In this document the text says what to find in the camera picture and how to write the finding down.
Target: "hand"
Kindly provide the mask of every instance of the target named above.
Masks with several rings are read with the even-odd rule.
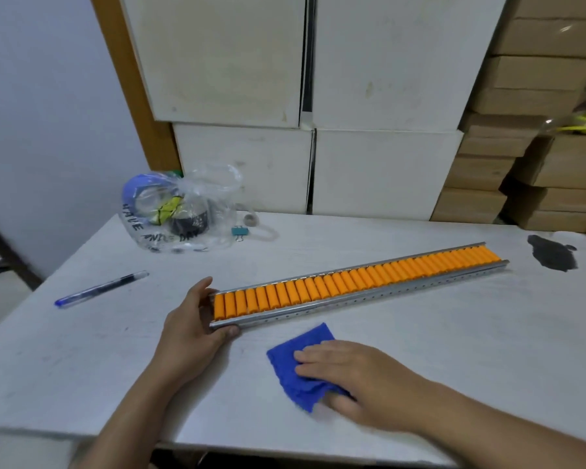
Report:
[[[362,344],[324,341],[294,354],[296,372],[347,390],[330,393],[324,402],[354,422],[387,431],[421,434],[436,418],[440,385],[414,373],[387,354]]]
[[[205,304],[212,283],[209,276],[193,285],[179,307],[167,315],[160,341],[148,366],[150,373],[172,391],[200,375],[211,363],[219,347],[239,334],[239,328],[228,326],[210,333],[202,322],[200,304]]]

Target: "wall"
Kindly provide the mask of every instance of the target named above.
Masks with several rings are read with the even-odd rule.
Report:
[[[147,171],[89,0],[0,0],[0,232],[50,275]]]

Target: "blue cleaning rag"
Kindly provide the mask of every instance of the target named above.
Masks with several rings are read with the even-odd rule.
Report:
[[[326,392],[335,391],[344,395],[348,393],[333,383],[298,376],[295,373],[295,367],[299,363],[293,357],[293,352],[302,350],[306,346],[320,344],[322,341],[332,340],[334,340],[334,336],[326,323],[322,323],[307,333],[267,351],[267,357],[269,357],[269,361],[273,365],[284,393],[309,413],[313,412],[313,406],[323,398]]]

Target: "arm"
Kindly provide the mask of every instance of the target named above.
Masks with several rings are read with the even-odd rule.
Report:
[[[378,349],[326,341],[295,357],[299,375],[333,382],[356,398],[329,394],[326,403],[361,425],[420,434],[480,469],[586,469],[585,441],[471,400]]]
[[[200,301],[212,291],[212,278],[191,288],[167,315],[152,361],[110,417],[78,469],[147,468],[172,396],[200,375],[219,347],[236,336],[236,327],[208,334]]]

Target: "person's left arm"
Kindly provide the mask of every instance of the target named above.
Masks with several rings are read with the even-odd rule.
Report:
[[[204,278],[167,316],[152,361],[110,417],[78,469],[146,469],[165,409],[185,383],[200,375],[236,327],[209,334],[200,319],[212,278]]]

